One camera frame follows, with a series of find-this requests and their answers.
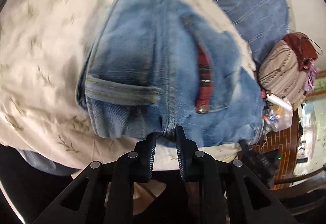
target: metal rivet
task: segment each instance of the metal rivet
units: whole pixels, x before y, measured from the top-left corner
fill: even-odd
[[[131,151],[130,153],[128,153],[129,158],[136,158],[137,156],[138,156],[138,153],[136,153],[135,151]]]
[[[209,106],[201,105],[198,112],[199,114],[207,114],[209,112]]]
[[[236,166],[236,167],[241,167],[242,164],[243,164],[243,163],[242,163],[242,161],[240,161],[240,160],[234,160],[234,161],[233,161],[233,165]]]
[[[201,150],[197,150],[195,151],[195,156],[198,158],[204,157],[205,152],[201,151]]]
[[[100,163],[99,163],[98,161],[95,161],[95,162],[92,162],[92,163],[91,163],[91,168],[92,168],[92,169],[96,169],[96,168],[98,168],[98,167],[100,167]]]

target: jeans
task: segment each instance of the jeans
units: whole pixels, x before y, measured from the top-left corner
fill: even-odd
[[[30,166],[51,175],[68,176],[79,170],[51,161],[37,152],[30,150],[18,150],[18,152]]]
[[[195,106],[197,43],[209,56],[213,76],[210,112],[202,115]],[[247,77],[250,94],[237,92],[240,75]],[[242,100],[255,99],[238,115],[251,129],[221,134],[214,127],[235,97],[239,105],[234,111],[242,109]],[[105,138],[144,139],[157,131],[173,141],[175,126],[182,125],[198,147],[213,146],[252,140],[261,124],[260,89],[241,69],[231,34],[215,32],[178,0],[115,0],[85,62],[76,101],[88,111],[95,133]],[[255,120],[248,117],[253,112]]]

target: red bag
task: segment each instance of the red bag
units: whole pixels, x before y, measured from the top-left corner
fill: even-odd
[[[309,70],[311,63],[318,59],[314,46],[307,35],[294,32],[284,36],[283,40],[289,45],[297,56],[299,71]]]

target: wooden floor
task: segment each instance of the wooden floor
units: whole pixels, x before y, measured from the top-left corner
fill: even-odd
[[[290,178],[293,175],[298,148],[298,129],[298,111],[295,111],[293,113],[292,125],[290,128],[279,132],[269,133],[267,135],[267,142],[264,146],[264,141],[262,141],[254,147],[254,150],[260,153],[265,153],[275,149],[281,150],[282,157],[280,160],[280,167],[275,179]],[[289,184],[282,184],[275,185],[273,188],[279,189],[288,186]]]

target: white bedsheet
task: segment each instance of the white bedsheet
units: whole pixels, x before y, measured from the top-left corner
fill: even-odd
[[[8,0],[0,13],[0,143],[32,150],[63,165],[85,168],[115,161],[136,139],[104,139],[77,108],[75,86],[85,55],[113,0]],[[253,77],[248,44],[212,0],[182,0],[217,31],[229,31],[242,66]],[[239,147],[201,148],[232,160]],[[157,146],[154,170],[178,169],[176,150]]]

